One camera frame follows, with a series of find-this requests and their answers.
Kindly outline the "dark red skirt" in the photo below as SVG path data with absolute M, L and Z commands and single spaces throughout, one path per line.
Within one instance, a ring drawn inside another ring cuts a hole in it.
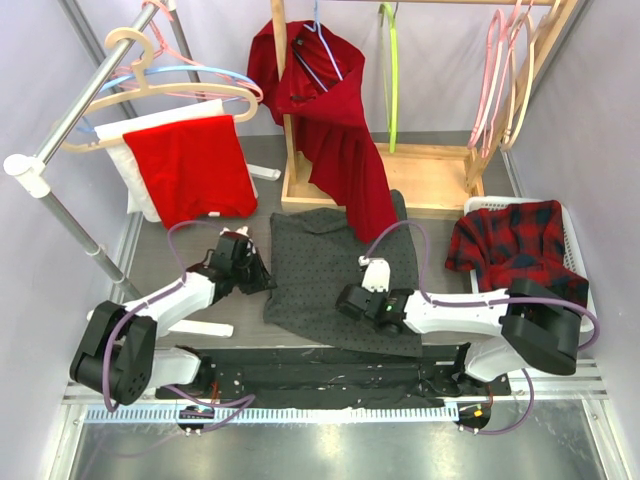
M 295 120 L 295 143 L 311 162 L 310 181 L 345 207 L 347 222 L 362 242 L 374 240 L 395 223 L 381 156 L 371 138 L 361 98 L 365 57 L 347 40 L 322 28 L 343 80 L 320 92 L 295 59 L 292 43 L 304 21 L 287 25 L 286 66 L 279 76 L 272 24 L 253 38 L 248 75 L 262 89 L 276 124 Z

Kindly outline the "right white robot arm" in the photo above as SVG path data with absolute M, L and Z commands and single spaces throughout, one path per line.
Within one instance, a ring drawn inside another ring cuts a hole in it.
M 478 294 L 428 294 L 346 286 L 335 308 L 374 332 L 475 335 L 451 371 L 457 391 L 472 395 L 499 375 L 533 368 L 556 376 L 576 372 L 586 310 L 527 279 Z

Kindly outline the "blue wire hanger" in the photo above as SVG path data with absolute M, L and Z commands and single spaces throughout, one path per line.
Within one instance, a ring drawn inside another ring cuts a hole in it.
M 343 80 L 338 62 L 322 31 L 319 2 L 313 6 L 313 18 L 301 24 L 301 30 L 292 43 L 295 59 L 322 93 L 331 90 Z

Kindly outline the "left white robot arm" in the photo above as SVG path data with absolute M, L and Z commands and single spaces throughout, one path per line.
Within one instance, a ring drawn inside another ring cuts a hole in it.
M 210 358 L 187 346 L 159 349 L 157 340 L 234 290 L 252 295 L 275 286 L 247 228 L 225 229 L 203 261 L 165 288 L 125 304 L 97 305 L 71 361 L 70 378 L 101 394 L 108 410 L 133 404 L 149 389 L 176 387 L 190 398 L 203 398 L 215 377 Z

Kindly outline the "white plastic laundry basket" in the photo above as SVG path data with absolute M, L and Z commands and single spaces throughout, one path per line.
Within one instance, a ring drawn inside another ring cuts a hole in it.
M 521 198 L 521 197 L 506 197 L 506 196 L 474 196 L 470 197 L 464 204 L 463 212 L 465 215 L 479 210 L 488 209 L 490 211 L 496 211 L 504 209 L 510 205 L 525 204 L 525 203 L 538 203 L 544 200 L 533 198 Z M 573 222 L 569 214 L 569 210 L 561 204 L 562 207 L 562 221 L 564 229 L 564 267 L 573 273 L 589 280 L 589 276 L 585 267 L 584 260 L 582 258 L 581 249 L 575 233 Z M 479 285 L 477 281 L 476 271 L 470 272 L 471 290 L 472 293 L 479 293 Z M 587 310 L 596 314 L 596 309 L 591 293 L 591 287 L 587 293 Z M 581 323 L 581 335 L 585 336 L 588 333 L 592 333 L 593 323 L 587 316 L 582 317 Z

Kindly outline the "grey dotted garment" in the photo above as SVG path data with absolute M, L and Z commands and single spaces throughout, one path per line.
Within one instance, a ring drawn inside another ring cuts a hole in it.
M 404 357 L 422 354 L 419 336 L 390 338 L 336 310 L 343 288 L 361 282 L 358 258 L 369 247 L 356 238 L 345 212 L 318 208 L 274 213 L 270 231 L 276 288 L 263 310 L 265 323 L 344 350 Z

